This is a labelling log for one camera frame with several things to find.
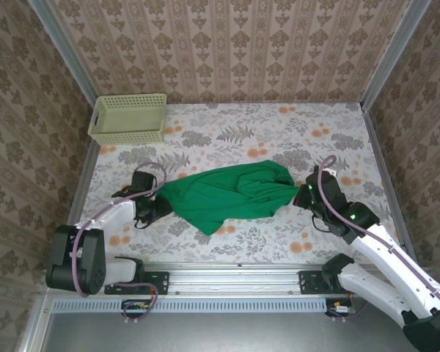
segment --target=gray leaf pattern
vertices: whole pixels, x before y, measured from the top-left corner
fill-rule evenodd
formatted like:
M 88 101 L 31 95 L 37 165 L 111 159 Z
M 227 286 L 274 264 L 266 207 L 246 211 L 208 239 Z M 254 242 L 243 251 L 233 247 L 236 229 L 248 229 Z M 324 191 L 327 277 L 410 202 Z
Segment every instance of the gray leaf pattern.
M 300 183 L 314 165 L 336 154 L 334 168 L 347 198 L 368 204 L 395 234 L 358 104 L 180 104 L 168 105 L 166 110 L 164 143 L 101 148 L 85 216 L 97 213 L 115 190 L 130 183 L 135 166 L 146 161 L 163 164 L 170 181 L 219 167 L 272 160 L 287 167 Z M 159 170 L 148 172 L 161 179 Z M 345 253 L 366 263 L 341 239 L 315 230 L 311 213 L 292 205 L 281 207 L 271 218 L 228 219 L 211 236 L 175 214 L 145 230 L 126 224 L 115 236 L 118 244 L 108 239 L 106 253 L 157 262 L 321 264 Z M 8 263 L 15 275 L 29 270 L 11 256 Z

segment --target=yellow basket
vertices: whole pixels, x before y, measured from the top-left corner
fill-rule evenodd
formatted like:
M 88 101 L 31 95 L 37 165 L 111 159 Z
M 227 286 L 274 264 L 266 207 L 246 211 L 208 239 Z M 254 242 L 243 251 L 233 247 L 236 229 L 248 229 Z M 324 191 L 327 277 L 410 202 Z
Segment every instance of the yellow basket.
M 160 143 L 166 94 L 107 95 L 96 100 L 88 134 L 99 145 Z

